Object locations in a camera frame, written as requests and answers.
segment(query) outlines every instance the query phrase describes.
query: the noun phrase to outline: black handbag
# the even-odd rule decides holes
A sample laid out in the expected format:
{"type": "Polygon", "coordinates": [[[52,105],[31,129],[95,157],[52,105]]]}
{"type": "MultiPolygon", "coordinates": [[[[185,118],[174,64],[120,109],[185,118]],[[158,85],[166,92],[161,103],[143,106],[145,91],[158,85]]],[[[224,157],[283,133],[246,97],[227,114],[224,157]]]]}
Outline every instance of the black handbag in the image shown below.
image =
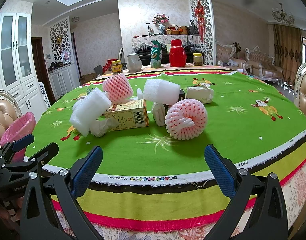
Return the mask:
{"type": "Polygon", "coordinates": [[[194,24],[193,20],[190,20],[190,26],[188,27],[188,34],[198,34],[197,26],[194,24]]]}

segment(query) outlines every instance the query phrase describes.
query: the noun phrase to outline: red thermos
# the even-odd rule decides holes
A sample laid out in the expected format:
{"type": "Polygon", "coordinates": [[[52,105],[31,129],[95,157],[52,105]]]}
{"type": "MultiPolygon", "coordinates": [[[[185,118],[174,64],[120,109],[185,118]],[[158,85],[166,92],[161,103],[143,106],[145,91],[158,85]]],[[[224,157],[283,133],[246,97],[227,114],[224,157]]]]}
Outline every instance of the red thermos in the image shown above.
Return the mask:
{"type": "Polygon", "coordinates": [[[172,40],[170,49],[170,66],[171,67],[185,67],[186,54],[182,47],[181,40],[172,40]]]}

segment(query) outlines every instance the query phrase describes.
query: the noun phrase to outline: thermos lid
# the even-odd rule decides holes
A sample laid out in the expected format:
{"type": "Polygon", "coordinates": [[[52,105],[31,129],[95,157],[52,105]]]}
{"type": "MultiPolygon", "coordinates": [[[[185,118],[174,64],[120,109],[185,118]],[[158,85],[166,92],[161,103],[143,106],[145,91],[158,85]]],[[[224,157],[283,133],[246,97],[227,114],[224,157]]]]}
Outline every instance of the thermos lid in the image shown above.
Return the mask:
{"type": "Polygon", "coordinates": [[[171,40],[171,47],[182,47],[181,40],[171,40]]]}

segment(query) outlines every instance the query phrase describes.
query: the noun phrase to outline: round dining table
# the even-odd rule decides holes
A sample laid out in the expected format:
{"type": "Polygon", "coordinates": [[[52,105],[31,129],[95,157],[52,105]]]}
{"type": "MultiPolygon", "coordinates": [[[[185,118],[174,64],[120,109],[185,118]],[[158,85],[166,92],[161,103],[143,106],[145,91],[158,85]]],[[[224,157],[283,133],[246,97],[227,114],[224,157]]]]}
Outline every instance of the round dining table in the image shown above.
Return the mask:
{"type": "MultiPolygon", "coordinates": [[[[203,133],[185,141],[174,139],[155,123],[150,101],[144,102],[147,127],[109,131],[100,138],[91,133],[84,137],[72,127],[73,105],[88,90],[102,90],[103,81],[112,74],[75,88],[43,113],[25,158],[57,143],[59,153],[43,166],[45,171],[69,169],[94,146],[102,147],[103,161],[77,201],[104,239],[203,239],[230,202],[204,160],[208,144],[238,169],[265,177],[276,173],[288,227],[293,225],[306,200],[306,117],[290,100],[261,80],[220,66],[162,64],[158,69],[146,66],[123,73],[135,96],[148,79],[174,82],[184,92],[209,84],[214,96],[204,105],[203,133]]],[[[64,230],[73,235],[58,199],[52,199],[64,230]]],[[[233,235],[243,231],[254,202],[251,196],[233,235]]]]}

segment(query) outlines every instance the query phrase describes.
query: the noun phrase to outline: blue gripper pad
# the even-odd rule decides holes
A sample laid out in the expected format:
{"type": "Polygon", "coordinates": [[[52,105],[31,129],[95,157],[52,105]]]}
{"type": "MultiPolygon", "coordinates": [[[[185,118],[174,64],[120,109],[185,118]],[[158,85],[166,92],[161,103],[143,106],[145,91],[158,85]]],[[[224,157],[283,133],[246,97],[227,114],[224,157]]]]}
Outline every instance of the blue gripper pad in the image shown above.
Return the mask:
{"type": "Polygon", "coordinates": [[[210,145],[205,147],[204,158],[223,195],[232,199],[236,194],[234,178],[210,145]]]}
{"type": "Polygon", "coordinates": [[[20,150],[24,149],[25,147],[29,146],[31,143],[34,142],[34,135],[28,134],[25,137],[17,140],[14,142],[12,151],[19,152],[20,150]]]}
{"type": "Polygon", "coordinates": [[[72,180],[72,196],[76,199],[84,195],[94,174],[103,160],[103,151],[101,147],[96,147],[88,156],[83,166],[79,169],[72,180]]]}

